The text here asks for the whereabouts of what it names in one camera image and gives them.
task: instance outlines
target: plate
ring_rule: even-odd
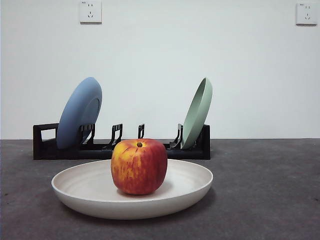
[[[51,181],[55,194],[69,208],[104,219],[147,219],[172,214],[201,200],[211,187],[212,172],[195,163],[168,159],[162,185],[149,195],[128,195],[117,189],[111,160],[77,165]]]
[[[95,124],[102,103],[100,84],[93,77],[83,80],[73,91],[66,103],[56,133],[58,149],[67,149],[77,144],[79,127],[85,124]],[[83,143],[90,134],[83,134]]]
[[[182,150],[189,149],[195,144],[205,124],[212,94],[211,82],[207,78],[204,78],[196,90],[183,123]]]

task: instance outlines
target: plate rim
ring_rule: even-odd
[[[208,171],[210,173],[210,180],[203,186],[197,188],[196,190],[193,190],[191,192],[188,192],[188,193],[185,193],[185,194],[180,194],[180,195],[176,195],[176,196],[171,196],[171,197],[162,197],[162,198],[148,198],[148,199],[134,199],[134,200],[101,200],[101,199],[91,199],[91,198],[86,198],[86,197],[78,197],[78,196],[75,196],[75,195],[72,195],[72,194],[69,194],[69,193],[66,193],[60,189],[58,189],[55,184],[54,184],[54,181],[55,179],[60,175],[62,174],[63,172],[66,172],[66,171],[69,171],[70,169],[73,169],[73,168],[78,168],[80,166],[83,166],[83,165],[88,165],[88,164],[94,164],[94,163],[97,163],[97,162],[107,162],[107,161],[111,161],[111,159],[105,159],[105,160],[99,160],[99,161],[91,161],[91,162],[86,162],[86,163],[82,163],[82,164],[79,164],[79,165],[76,165],[76,166],[72,166],[72,167],[69,167],[69,168],[66,168],[60,172],[58,172],[51,180],[51,186],[52,188],[58,192],[59,194],[62,194],[64,196],[67,196],[69,198],[73,198],[73,199],[77,199],[77,200],[81,200],[81,201],[88,201],[88,202],[96,202],[96,203],[116,203],[116,204],[127,204],[127,203],[144,203],[144,202],[153,202],[153,201],[163,201],[163,200],[168,200],[168,199],[174,199],[174,198],[179,198],[179,197],[182,197],[182,196],[187,196],[187,195],[190,195],[190,194],[194,194],[198,191],[201,191],[202,189],[205,189],[208,185],[211,185],[212,182],[213,182],[213,179],[214,179],[214,175],[212,173],[212,171],[208,168],[206,168],[205,166],[202,166],[200,164],[197,164],[197,163],[194,163],[194,162],[190,162],[190,161],[185,161],[185,160],[178,160],[178,159],[171,159],[171,158],[168,158],[168,161],[174,161],[174,162],[183,162],[183,163],[187,163],[187,164],[191,164],[191,165],[196,165],[198,167],[201,167],[203,169],[205,169],[206,171]]]

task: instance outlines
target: blue plate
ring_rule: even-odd
[[[79,127],[96,123],[101,103],[102,90],[97,80],[93,77],[83,80],[73,91],[62,112],[56,134],[58,149],[67,149],[77,144]],[[90,132],[84,132],[81,143]]]

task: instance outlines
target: plate holder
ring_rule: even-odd
[[[111,159],[113,149],[121,141],[123,125],[113,125],[111,140],[109,143],[94,143],[96,132],[95,124],[86,124],[79,127],[77,133],[77,144],[67,149],[58,149],[56,138],[43,140],[41,131],[55,129],[57,137],[58,123],[41,124],[33,126],[33,159],[34,160],[80,160],[80,159]],[[91,137],[81,143],[85,131],[91,131]],[[116,132],[119,131],[119,137],[115,139]]]
[[[67,149],[58,149],[56,138],[43,140],[42,131],[55,130],[57,137],[58,123],[40,124],[33,126],[33,159],[34,160],[107,160],[111,159],[112,152],[122,139],[123,124],[112,126],[111,140],[108,143],[94,143],[96,132],[95,124],[81,125],[77,133],[77,144]],[[82,143],[84,132],[91,131],[91,137]],[[145,134],[145,124],[138,126],[138,139]],[[178,124],[177,136],[173,141],[164,143],[169,159],[197,159],[210,160],[210,126],[204,124],[202,130],[189,149],[181,150],[183,125]]]
[[[210,160],[210,126],[204,124],[194,145],[189,149],[181,149],[182,136],[184,127],[178,124],[177,136],[173,141],[164,143],[168,159],[197,159]],[[145,134],[145,124],[138,127],[138,139],[142,139]]]

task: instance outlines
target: green plate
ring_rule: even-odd
[[[207,78],[200,83],[183,123],[181,149],[191,148],[205,124],[212,99],[212,85]]]

